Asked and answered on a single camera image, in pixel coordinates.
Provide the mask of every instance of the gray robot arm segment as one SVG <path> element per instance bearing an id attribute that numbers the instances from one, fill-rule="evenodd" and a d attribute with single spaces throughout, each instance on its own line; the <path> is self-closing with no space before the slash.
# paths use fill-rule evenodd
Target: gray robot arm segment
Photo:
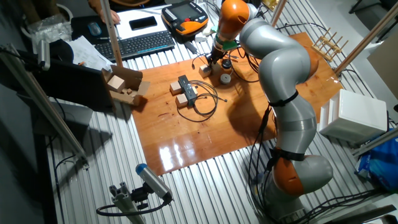
<path id="1" fill-rule="evenodd" d="M 293 98 L 286 104 L 273 106 L 278 127 L 276 148 L 288 155 L 299 155 L 300 159 L 283 156 L 280 159 L 293 165 L 290 171 L 300 181 L 293 184 L 280 178 L 289 169 L 288 165 L 279 170 L 274 167 L 266 200 L 286 202 L 323 187 L 333 177 L 330 163 L 322 156 L 304 156 L 317 131 L 316 115 L 309 102 L 300 95 L 295 97 L 295 86 L 305 82 L 311 72 L 307 50 L 262 19 L 253 19 L 243 27 L 240 43 L 246 53 L 262 59 L 259 79 L 269 102 L 274 105 Z"/>

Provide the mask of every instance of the aluminum profile table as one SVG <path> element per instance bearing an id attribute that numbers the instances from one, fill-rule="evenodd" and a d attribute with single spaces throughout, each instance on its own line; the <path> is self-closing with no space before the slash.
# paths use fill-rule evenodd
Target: aluminum profile table
<path id="1" fill-rule="evenodd" d="M 217 24 L 217 17 L 213 11 L 209 10 L 210 7 L 205 5 L 202 7 L 207 9 L 213 24 Z M 266 21 L 269 22 L 272 12 L 266 13 L 265 16 Z M 304 22 L 313 22 L 326 27 L 308 0 L 289 1 L 285 5 L 276 28 L 284 26 L 285 23 Z M 306 32 L 313 42 L 324 33 L 324 30 L 308 25 L 288 27 L 280 31 L 287 35 Z M 201 54 L 210 52 L 212 44 L 213 38 L 208 38 L 207 42 L 194 43 Z M 123 62 L 123 65 L 127 68 L 143 70 L 194 57 L 196 55 L 191 54 L 184 45 L 176 43 L 173 50 L 127 60 Z M 337 67 L 343 59 L 343 55 L 337 55 L 331 67 Z M 341 84 L 349 91 L 375 97 L 360 75 L 355 73 L 343 72 Z M 112 204 L 108 190 L 110 185 L 118 185 L 124 181 L 130 189 L 142 186 L 142 180 L 135 173 L 135 167 L 146 160 L 134 118 L 128 105 L 116 103 L 116 107 L 118 111 L 116 115 L 93 113 L 88 132 L 83 140 L 83 148 L 86 150 L 90 168 L 83 169 L 76 159 L 70 159 L 70 162 L 61 164 L 57 169 L 65 223 L 129 223 L 125 217 L 101 217 L 95 212 L 98 207 Z M 264 144 L 272 147 L 275 139 L 266 141 Z M 72 155 L 71 150 L 59 139 L 54 140 L 53 145 L 55 163 Z M 49 164 L 53 164 L 50 149 L 47 150 Z M 249 153 L 249 148 L 245 147 L 162 175 L 161 179 L 171 188 L 175 201 L 171 203 L 171 206 L 144 215 L 146 222 L 259 223 L 247 193 Z M 316 134 L 307 154 L 325 156 L 333 166 L 334 176 L 322 189 L 301 196 L 307 209 L 312 209 L 330 198 L 373 189 L 370 183 L 363 182 L 354 174 L 356 159 L 351 153 L 352 149 L 347 142 Z M 260 171 L 264 170 L 268 159 L 269 155 L 263 151 Z M 58 222 L 62 223 L 53 169 L 50 169 L 50 172 L 57 218 Z M 336 209 L 317 217 L 317 220 L 319 223 L 325 223 L 380 198 L 371 198 L 356 207 Z M 161 201 L 156 195 L 150 195 L 148 203 L 151 208 L 154 208 L 159 206 Z"/>

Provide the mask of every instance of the black keyboard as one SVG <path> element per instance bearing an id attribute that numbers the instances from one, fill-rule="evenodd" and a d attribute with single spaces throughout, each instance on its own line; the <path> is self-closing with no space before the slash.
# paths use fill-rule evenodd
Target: black keyboard
<path id="1" fill-rule="evenodd" d="M 128 39 L 119 40 L 123 60 L 154 54 L 174 48 L 174 41 L 168 31 L 154 32 Z M 110 42 L 95 45 L 95 49 L 111 62 L 115 62 Z"/>

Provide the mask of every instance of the wooden table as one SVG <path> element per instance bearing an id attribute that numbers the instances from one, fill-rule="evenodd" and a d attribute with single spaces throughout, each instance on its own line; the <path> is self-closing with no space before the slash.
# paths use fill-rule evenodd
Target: wooden table
<path id="1" fill-rule="evenodd" d="M 306 33 L 291 38 L 303 46 L 312 45 Z M 232 54 L 238 55 L 238 52 L 235 50 Z M 242 82 L 235 74 L 229 85 L 220 85 L 218 81 L 223 72 L 204 79 L 216 87 L 219 97 L 228 101 L 219 101 L 216 113 L 208 121 L 194 123 L 177 113 L 175 96 L 169 92 L 170 83 L 176 82 L 181 75 L 186 75 L 189 80 L 203 80 L 198 73 L 201 65 L 203 62 L 196 59 L 195 70 L 192 60 L 187 60 L 142 71 L 143 80 L 151 84 L 145 95 L 146 102 L 132 107 L 132 115 L 146 162 L 157 175 L 252 145 L 257 135 L 268 107 L 267 98 L 259 82 Z M 247 80 L 258 79 L 246 59 L 234 60 L 233 65 Z M 333 70 L 321 57 L 314 77 L 297 86 L 300 95 L 314 107 L 318 121 L 321 106 L 341 88 Z M 198 92 L 204 93 L 204 90 L 199 87 Z M 200 111 L 209 111 L 214 107 L 214 101 L 211 98 L 198 100 L 196 105 Z M 183 108 L 180 112 L 191 119 L 203 118 L 193 108 Z M 273 138 L 274 131 L 275 125 L 270 119 L 264 138 Z"/>

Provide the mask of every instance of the person's hand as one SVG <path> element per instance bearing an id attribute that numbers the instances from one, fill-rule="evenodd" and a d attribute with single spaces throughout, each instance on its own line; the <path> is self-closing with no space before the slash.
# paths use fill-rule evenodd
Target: person's hand
<path id="1" fill-rule="evenodd" d="M 113 24 L 119 24 L 120 17 L 118 16 L 118 14 L 115 11 L 111 10 L 111 15 L 112 15 Z M 99 16 L 100 16 L 102 22 L 105 23 L 104 11 L 102 9 L 99 12 Z"/>

